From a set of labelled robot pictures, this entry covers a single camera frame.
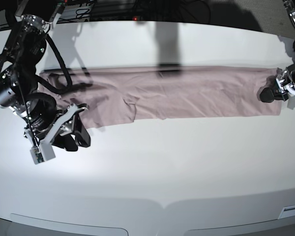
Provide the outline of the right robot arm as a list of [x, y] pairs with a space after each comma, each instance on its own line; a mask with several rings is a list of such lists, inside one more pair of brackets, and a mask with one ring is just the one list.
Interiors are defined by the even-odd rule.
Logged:
[[[73, 83], [64, 60], [49, 36], [64, 9], [78, 0], [1, 0], [12, 29], [0, 53], [0, 108], [10, 108], [26, 122], [24, 136], [30, 141], [35, 164], [55, 157], [53, 148], [77, 151], [91, 144], [80, 113], [86, 104], [59, 109], [54, 94], [62, 95]], [[36, 65], [50, 46], [66, 79], [56, 88], [36, 74]]]

